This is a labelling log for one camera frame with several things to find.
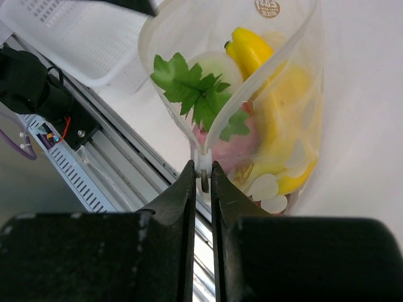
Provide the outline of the white radish with leaves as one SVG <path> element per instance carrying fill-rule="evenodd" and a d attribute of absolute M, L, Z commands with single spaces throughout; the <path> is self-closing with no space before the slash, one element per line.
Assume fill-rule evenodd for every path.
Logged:
<path fill-rule="evenodd" d="M 219 51 L 203 52 L 189 60 L 180 52 L 170 59 L 156 54 L 150 79 L 173 117 L 193 132 L 200 145 L 244 82 L 236 61 Z"/>

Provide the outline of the clear polka dot zip bag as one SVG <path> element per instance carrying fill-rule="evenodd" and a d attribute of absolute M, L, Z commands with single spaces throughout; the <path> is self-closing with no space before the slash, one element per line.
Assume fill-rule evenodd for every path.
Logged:
<path fill-rule="evenodd" d="M 254 204 L 289 214 L 321 147 L 321 2 L 163 1 L 138 49 L 203 198 L 217 162 Z"/>

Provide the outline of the yellow banana bunch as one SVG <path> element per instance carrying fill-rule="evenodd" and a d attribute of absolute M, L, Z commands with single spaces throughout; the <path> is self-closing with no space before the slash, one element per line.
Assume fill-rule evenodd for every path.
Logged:
<path fill-rule="evenodd" d="M 323 42 L 306 31 L 293 42 L 280 47 L 286 56 L 251 99 L 260 143 L 234 183 L 255 201 L 298 191 L 319 158 Z"/>

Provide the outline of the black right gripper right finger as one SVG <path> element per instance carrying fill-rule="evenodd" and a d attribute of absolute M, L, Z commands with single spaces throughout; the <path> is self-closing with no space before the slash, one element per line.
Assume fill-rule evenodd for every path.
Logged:
<path fill-rule="evenodd" d="M 401 301 L 402 254 L 371 218 L 276 216 L 211 175 L 218 301 Z"/>

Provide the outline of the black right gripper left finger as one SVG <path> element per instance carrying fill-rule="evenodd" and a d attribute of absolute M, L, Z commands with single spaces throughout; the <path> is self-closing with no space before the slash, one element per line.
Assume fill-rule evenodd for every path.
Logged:
<path fill-rule="evenodd" d="M 195 164 L 137 211 L 23 213 L 1 229 L 2 301 L 191 301 Z"/>

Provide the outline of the pink peach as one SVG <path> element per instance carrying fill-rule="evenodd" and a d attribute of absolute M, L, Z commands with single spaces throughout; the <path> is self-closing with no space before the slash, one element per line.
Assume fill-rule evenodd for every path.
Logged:
<path fill-rule="evenodd" d="M 212 161 L 217 161 L 226 174 L 231 174 L 239 169 L 243 165 L 242 162 L 256 152 L 260 143 L 252 104 L 244 102 L 242 111 L 247 114 L 243 125 L 248 127 L 249 133 L 232 135 L 228 142 L 219 139 L 212 147 L 209 147 L 212 151 Z"/>

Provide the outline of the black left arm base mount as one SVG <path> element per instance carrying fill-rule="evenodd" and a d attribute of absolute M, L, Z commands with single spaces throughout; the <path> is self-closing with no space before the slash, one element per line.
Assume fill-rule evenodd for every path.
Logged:
<path fill-rule="evenodd" d="M 64 85 L 58 67 L 46 67 L 30 52 L 1 48 L 1 103 L 20 115 L 49 122 L 73 150 L 79 150 L 99 123 Z"/>

